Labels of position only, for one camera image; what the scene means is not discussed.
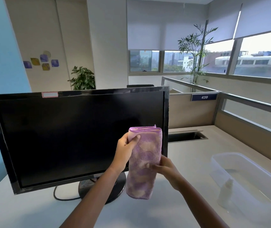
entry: white bottle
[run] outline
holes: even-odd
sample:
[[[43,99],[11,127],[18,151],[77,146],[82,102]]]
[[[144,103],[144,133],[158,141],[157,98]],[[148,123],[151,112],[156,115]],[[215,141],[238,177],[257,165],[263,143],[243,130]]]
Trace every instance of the white bottle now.
[[[220,194],[217,199],[217,203],[223,208],[228,207],[229,200],[232,196],[232,184],[233,180],[230,178],[227,180],[220,189]]]

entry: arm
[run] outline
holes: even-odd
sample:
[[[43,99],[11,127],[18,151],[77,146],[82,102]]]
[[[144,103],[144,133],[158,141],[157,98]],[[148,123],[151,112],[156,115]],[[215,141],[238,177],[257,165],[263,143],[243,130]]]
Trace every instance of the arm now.
[[[201,228],[229,228],[199,192],[183,178],[169,158],[162,155],[159,166],[148,165],[147,167],[164,175],[172,187],[183,195]]]
[[[130,143],[127,142],[128,133],[118,140],[115,157],[110,167],[96,181],[83,200],[72,211],[60,228],[91,228],[94,227],[100,212],[105,205],[119,174],[125,169],[132,149],[138,143],[140,135]]]

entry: monitor bezel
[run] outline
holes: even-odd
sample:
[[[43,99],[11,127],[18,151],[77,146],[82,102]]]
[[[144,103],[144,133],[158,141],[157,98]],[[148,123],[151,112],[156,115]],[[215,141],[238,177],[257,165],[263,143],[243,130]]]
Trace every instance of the monitor bezel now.
[[[163,143],[162,143],[162,154],[167,157],[168,149],[168,119],[169,119],[169,87],[138,87],[138,88],[124,88],[124,89],[103,89],[103,90],[81,90],[81,91],[59,91],[58,97],[71,97],[71,96],[82,96],[82,95],[105,95],[105,94],[129,94],[129,93],[139,93],[139,92],[163,92],[163,104],[164,104],[164,130],[163,130]],[[13,100],[13,99],[29,99],[29,98],[42,98],[42,92],[35,93],[19,93],[19,94],[1,94],[1,100]],[[64,180],[59,180],[51,183],[44,183],[30,187],[22,187],[18,182],[17,175],[14,171],[14,166],[10,158],[10,153],[8,151],[5,138],[2,132],[0,123],[0,151],[6,167],[8,177],[13,189],[14,194],[21,194],[26,192],[31,192],[35,190],[41,190],[45,188],[55,187],[58,185],[64,185],[68,183],[73,183],[77,181],[87,180],[94,178],[95,175],[103,173],[103,171],[98,171],[94,173],[89,173],[86,176],[73,177]]]

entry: hand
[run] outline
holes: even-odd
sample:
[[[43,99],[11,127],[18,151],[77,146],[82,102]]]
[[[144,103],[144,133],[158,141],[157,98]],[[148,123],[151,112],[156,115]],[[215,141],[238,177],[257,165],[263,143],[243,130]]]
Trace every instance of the hand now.
[[[185,180],[172,161],[164,155],[161,156],[159,166],[150,164],[148,167],[155,172],[164,175],[175,190],[179,191],[180,182]]]
[[[111,168],[114,168],[116,171],[118,171],[118,173],[121,173],[125,169],[126,164],[131,156],[131,152],[140,140],[140,137],[141,136],[138,134],[128,143],[127,132],[118,140],[115,157],[110,165]]]

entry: purple towel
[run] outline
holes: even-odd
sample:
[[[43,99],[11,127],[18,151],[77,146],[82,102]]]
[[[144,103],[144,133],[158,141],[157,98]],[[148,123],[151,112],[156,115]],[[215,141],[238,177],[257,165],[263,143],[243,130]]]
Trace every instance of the purple towel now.
[[[129,159],[126,193],[134,199],[150,199],[156,172],[146,168],[146,165],[160,164],[162,129],[156,126],[131,127],[128,131],[128,140],[131,141],[137,134],[140,134],[141,138]]]

